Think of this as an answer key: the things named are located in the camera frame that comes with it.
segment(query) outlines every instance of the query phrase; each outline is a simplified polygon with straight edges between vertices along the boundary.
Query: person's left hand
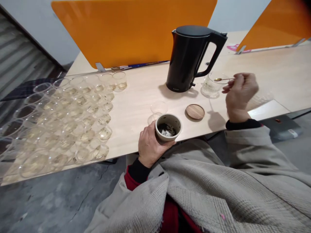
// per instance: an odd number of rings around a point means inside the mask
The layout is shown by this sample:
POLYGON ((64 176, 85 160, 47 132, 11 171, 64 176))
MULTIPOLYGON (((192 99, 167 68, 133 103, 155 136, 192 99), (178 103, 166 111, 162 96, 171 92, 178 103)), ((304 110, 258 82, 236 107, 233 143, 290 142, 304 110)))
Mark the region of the person's left hand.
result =
POLYGON ((155 123, 156 121, 153 121, 140 132, 138 141, 138 160, 147 168, 151 168, 165 151, 176 144, 175 141, 169 141, 161 145, 155 136, 155 123))

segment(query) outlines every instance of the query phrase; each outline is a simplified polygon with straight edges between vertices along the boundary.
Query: wooden lid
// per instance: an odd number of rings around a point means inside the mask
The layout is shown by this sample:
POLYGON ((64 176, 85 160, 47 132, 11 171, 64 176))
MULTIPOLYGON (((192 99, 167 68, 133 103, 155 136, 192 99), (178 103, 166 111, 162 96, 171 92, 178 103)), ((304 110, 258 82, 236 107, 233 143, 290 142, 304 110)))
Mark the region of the wooden lid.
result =
POLYGON ((186 111, 193 119, 202 119, 205 116, 205 110, 200 105, 190 104, 187 106, 186 111))

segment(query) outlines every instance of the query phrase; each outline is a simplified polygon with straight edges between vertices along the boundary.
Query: ceramic cup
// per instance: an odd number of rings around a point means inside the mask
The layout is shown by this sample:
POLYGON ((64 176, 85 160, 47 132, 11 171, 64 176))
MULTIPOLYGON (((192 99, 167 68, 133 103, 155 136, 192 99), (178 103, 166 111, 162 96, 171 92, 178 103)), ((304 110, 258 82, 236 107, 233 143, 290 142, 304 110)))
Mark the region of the ceramic cup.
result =
POLYGON ((163 114, 155 123, 155 131, 161 141, 174 141, 182 130, 180 119, 173 114, 163 114))

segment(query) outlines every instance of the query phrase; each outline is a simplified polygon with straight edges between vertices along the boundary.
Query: black electric kettle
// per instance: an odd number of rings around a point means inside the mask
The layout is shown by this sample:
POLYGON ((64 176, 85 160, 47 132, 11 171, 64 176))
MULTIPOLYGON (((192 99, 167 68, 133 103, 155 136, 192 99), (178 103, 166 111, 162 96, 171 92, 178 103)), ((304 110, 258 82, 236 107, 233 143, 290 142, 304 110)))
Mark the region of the black electric kettle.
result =
POLYGON ((174 92, 185 92, 195 86, 194 78, 205 76, 212 70, 228 39, 227 33, 219 33, 203 26, 186 25, 176 28, 172 34, 174 45, 166 86, 174 92), (207 69, 198 73, 210 42, 216 45, 215 53, 207 69))

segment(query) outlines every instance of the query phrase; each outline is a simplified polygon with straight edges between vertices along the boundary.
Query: white wall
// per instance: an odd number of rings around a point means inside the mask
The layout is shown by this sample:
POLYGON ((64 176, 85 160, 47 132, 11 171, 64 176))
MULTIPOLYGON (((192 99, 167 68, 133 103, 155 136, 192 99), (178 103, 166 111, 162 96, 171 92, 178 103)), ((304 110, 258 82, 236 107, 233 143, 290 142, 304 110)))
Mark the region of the white wall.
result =
POLYGON ((271 0, 218 0, 209 28, 219 32, 250 30, 271 0))
MULTIPOLYGON (((79 48, 51 8, 52 0, 0 0, 0 4, 61 65, 79 48)), ((271 0, 218 0, 209 27, 219 32, 249 30, 271 0)))
POLYGON ((51 7, 52 0, 0 0, 7 12, 61 65, 75 60, 79 48, 51 7))

